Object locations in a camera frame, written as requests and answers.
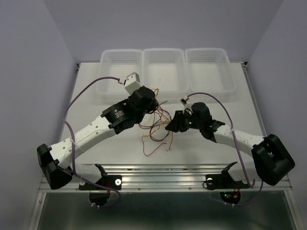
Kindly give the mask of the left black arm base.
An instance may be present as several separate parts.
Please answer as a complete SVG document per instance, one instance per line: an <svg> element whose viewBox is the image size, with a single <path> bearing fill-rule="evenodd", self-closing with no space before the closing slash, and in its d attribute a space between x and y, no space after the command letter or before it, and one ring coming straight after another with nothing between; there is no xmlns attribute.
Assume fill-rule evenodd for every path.
<svg viewBox="0 0 307 230"><path fill-rule="evenodd" d="M89 192L89 202L97 209L112 207L121 199L121 175L109 175L96 182L98 186L87 182L80 182L78 189Z"/></svg>

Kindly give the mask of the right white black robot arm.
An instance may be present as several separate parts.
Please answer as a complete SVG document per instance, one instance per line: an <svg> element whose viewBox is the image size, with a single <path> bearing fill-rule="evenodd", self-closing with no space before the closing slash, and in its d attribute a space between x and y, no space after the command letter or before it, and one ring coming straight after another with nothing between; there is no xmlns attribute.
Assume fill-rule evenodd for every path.
<svg viewBox="0 0 307 230"><path fill-rule="evenodd" d="M177 110L166 126L166 130L175 133L189 129L196 129L205 139L235 148L253 159L248 164L233 162L222 170L220 181L226 187L243 180L262 180L274 186L295 167L293 158L276 135L262 137L234 130L213 119L205 103L193 103Z"/></svg>

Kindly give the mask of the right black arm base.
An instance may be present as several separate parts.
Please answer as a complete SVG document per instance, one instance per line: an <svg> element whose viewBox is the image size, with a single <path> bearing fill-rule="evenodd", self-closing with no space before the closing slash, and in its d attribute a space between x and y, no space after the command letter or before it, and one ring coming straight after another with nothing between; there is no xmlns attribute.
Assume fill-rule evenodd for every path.
<svg viewBox="0 0 307 230"><path fill-rule="evenodd" d="M249 186L243 181L234 181L228 171L232 166L237 164L233 162L222 169L220 174L208 174L205 176L205 181L202 183L202 187L213 191L221 189L220 192L221 201L226 205L237 206L241 199L241 189L248 189Z"/></svg>

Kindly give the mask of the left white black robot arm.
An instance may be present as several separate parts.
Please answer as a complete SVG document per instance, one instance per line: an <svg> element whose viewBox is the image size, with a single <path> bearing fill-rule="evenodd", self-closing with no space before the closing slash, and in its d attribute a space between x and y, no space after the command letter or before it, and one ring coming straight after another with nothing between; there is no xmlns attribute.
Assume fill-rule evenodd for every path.
<svg viewBox="0 0 307 230"><path fill-rule="evenodd" d="M62 188L72 180L69 170L80 155L105 139L139 124L145 114L154 112L157 107L155 93L141 86L127 99L104 110L72 137L51 146L38 146L38 163L50 188Z"/></svg>

